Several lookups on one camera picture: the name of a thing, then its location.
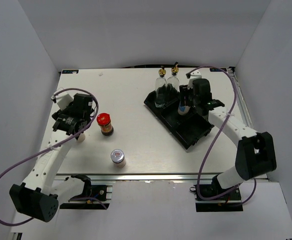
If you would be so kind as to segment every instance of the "black organizer box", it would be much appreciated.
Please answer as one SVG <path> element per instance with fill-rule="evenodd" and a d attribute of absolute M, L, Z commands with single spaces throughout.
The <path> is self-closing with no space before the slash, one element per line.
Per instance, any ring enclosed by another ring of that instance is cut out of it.
<path fill-rule="evenodd" d="M 144 103 L 150 111 L 169 129 L 175 138 L 188 149 L 195 145 L 203 136 L 207 136 L 214 127 L 203 117 L 197 114 L 195 109 L 190 108 L 185 116 L 178 114 L 179 98 L 175 96 L 164 106 L 155 106 L 156 92 L 148 94 Z"/>

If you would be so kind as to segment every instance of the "bottle with red lid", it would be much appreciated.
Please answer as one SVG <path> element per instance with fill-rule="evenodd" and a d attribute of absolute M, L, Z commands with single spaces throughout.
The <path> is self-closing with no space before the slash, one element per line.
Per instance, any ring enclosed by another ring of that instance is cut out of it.
<path fill-rule="evenodd" d="M 114 128 L 111 125 L 110 115 L 101 113 L 97 116 L 97 123 L 100 126 L 101 133 L 105 136 L 110 136 L 114 133 Z"/>

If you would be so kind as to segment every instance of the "glass bottle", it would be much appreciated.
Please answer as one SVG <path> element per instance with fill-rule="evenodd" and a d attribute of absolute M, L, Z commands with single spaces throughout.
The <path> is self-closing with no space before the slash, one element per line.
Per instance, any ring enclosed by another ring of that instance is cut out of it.
<path fill-rule="evenodd" d="M 177 74 L 179 72 L 178 63 L 176 62 L 174 67 L 171 68 L 171 77 L 167 79 L 167 96 L 168 99 L 173 99 L 178 96 L 179 79 Z"/>
<path fill-rule="evenodd" d="M 155 100 L 155 106 L 157 108 L 162 108 L 165 103 L 165 97 L 166 97 L 166 90 L 167 90 L 167 81 L 165 78 L 166 70 L 162 66 L 159 70 L 159 77 L 156 79 L 156 100 Z"/>

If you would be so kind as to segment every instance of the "wall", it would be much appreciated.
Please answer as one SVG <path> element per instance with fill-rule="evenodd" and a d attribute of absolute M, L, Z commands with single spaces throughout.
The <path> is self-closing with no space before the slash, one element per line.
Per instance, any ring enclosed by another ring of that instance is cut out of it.
<path fill-rule="evenodd" d="M 58 73 L 17 0 L 0 0 L 0 173 L 39 149 Z M 8 191 L 29 164 L 0 181 L 0 218 L 11 222 Z M 0 240 L 9 227 L 0 225 Z"/>
<path fill-rule="evenodd" d="M 292 1 L 272 0 L 237 66 L 254 127 L 274 137 L 279 181 L 292 217 Z"/>
<path fill-rule="evenodd" d="M 58 70 L 235 66 L 270 0 L 19 0 Z"/>

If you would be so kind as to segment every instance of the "gray wall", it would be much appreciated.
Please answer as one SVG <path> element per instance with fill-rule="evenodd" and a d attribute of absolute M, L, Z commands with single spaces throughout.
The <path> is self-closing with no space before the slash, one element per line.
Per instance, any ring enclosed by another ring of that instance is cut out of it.
<path fill-rule="evenodd" d="M 270 0 L 19 0 L 58 70 L 235 66 Z"/>
<path fill-rule="evenodd" d="M 0 173 L 35 153 L 41 142 L 58 73 L 17 0 L 0 0 Z M 0 181 L 0 217 L 11 222 L 8 191 L 30 164 Z M 0 225 L 0 240 L 9 227 Z"/>
<path fill-rule="evenodd" d="M 292 217 L 292 1 L 272 0 L 237 66 L 254 127 L 274 137 L 279 181 Z"/>

